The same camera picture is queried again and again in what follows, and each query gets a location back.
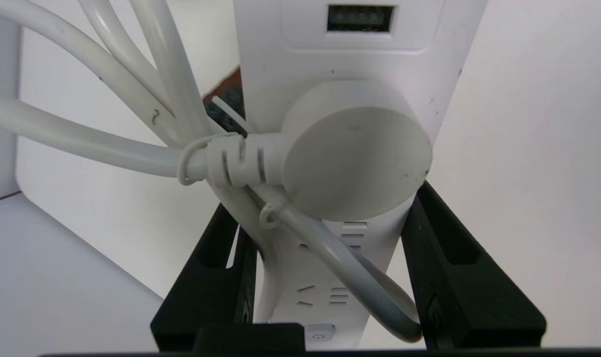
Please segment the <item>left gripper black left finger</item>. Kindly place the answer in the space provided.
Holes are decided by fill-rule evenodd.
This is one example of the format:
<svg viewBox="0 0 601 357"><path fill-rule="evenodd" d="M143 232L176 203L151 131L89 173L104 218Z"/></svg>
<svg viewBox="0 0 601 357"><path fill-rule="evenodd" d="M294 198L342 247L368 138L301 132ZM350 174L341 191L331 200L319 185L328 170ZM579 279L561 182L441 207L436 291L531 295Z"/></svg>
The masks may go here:
<svg viewBox="0 0 601 357"><path fill-rule="evenodd" d="M256 244L218 205L151 321L159 350L191 351L208 325L252 323L257 254Z"/></svg>

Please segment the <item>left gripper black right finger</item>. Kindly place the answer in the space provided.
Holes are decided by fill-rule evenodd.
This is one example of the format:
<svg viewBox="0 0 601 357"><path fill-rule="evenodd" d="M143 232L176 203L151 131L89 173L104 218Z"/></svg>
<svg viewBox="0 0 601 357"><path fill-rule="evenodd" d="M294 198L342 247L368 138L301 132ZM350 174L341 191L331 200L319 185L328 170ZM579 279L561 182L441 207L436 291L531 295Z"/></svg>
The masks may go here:
<svg viewBox="0 0 601 357"><path fill-rule="evenodd" d="M429 183L401 239L427 349L540 347L545 316Z"/></svg>

